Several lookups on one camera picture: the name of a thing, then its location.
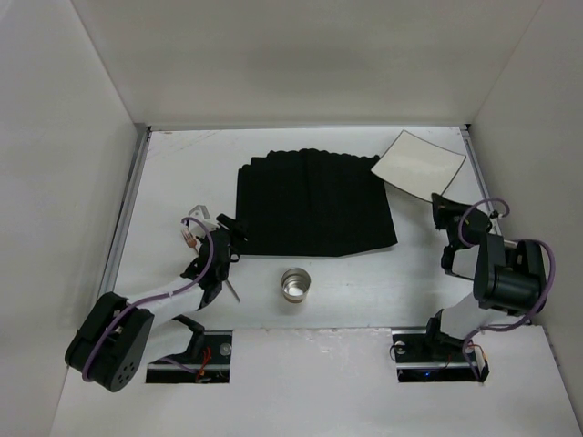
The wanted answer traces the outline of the silver metal cup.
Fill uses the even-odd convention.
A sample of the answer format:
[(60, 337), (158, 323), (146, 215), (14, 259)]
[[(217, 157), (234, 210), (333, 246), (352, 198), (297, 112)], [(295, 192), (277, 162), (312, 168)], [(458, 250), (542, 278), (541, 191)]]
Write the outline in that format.
[(311, 284), (311, 276), (306, 270), (288, 269), (281, 277), (281, 292), (287, 301), (299, 304), (307, 298)]

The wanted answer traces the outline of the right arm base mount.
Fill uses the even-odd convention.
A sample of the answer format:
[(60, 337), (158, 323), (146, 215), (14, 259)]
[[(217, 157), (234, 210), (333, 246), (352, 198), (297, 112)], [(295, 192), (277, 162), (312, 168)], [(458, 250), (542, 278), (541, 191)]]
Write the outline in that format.
[(401, 383), (484, 383), (490, 374), (484, 350), (472, 341), (464, 349), (430, 342), (425, 328), (392, 330), (391, 335), (389, 355)]

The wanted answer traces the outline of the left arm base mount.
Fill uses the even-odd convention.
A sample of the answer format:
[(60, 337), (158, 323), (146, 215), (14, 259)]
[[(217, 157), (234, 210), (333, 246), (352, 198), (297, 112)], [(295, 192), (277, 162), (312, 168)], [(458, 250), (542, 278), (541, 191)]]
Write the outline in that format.
[(206, 330), (195, 320), (178, 315), (162, 325), (145, 357), (147, 384), (227, 384), (233, 332)]

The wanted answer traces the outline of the silver metal knife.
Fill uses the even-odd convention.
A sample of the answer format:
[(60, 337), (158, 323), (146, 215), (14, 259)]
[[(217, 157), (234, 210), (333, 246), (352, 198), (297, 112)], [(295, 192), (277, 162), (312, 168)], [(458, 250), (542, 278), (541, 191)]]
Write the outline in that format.
[(229, 290), (230, 290), (231, 294), (233, 295), (233, 297), (235, 298), (235, 300), (238, 303), (241, 303), (240, 296), (239, 296), (238, 292), (235, 290), (235, 288), (233, 287), (233, 285), (231, 284), (231, 282), (228, 279), (226, 279), (225, 284), (229, 288)]

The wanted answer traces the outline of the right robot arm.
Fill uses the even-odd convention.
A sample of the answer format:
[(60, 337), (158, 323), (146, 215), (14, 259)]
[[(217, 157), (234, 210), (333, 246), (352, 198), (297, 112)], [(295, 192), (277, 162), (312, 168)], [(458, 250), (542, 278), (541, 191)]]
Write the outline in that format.
[(433, 193), (431, 203), (435, 228), (448, 238), (441, 258), (445, 274), (454, 274), (458, 251), (478, 252), (472, 292), (427, 322), (424, 344), (434, 351), (466, 355), (478, 332), (516, 329), (544, 308), (556, 263), (550, 247), (540, 240), (506, 241), (492, 232), (494, 221), (510, 213), (501, 198), (466, 205)]

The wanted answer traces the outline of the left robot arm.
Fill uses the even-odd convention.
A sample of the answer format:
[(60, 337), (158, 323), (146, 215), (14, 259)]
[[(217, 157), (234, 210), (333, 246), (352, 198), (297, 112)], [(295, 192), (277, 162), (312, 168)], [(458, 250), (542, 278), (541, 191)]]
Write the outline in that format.
[(247, 240), (245, 224), (224, 214), (214, 222), (185, 217), (183, 228), (196, 224), (195, 259), (169, 284), (134, 296), (110, 291), (88, 313), (67, 347), (65, 363), (85, 382), (117, 392), (141, 365), (162, 361), (199, 379), (210, 363), (212, 348), (204, 327), (189, 317), (208, 307), (238, 262)]

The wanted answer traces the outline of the black cloth placemat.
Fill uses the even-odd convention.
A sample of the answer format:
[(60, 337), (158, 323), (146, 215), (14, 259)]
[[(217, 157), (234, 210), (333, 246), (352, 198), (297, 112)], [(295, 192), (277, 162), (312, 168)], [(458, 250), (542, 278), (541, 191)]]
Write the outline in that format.
[(342, 257), (398, 242), (379, 156), (304, 148), (271, 151), (238, 171), (244, 255)]

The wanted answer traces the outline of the white square plate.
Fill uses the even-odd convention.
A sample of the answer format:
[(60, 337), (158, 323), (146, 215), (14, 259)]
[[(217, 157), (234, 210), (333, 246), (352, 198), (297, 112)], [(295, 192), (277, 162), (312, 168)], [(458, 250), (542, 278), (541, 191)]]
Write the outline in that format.
[(371, 171), (382, 181), (421, 200), (443, 195), (465, 163), (465, 156), (402, 130)]

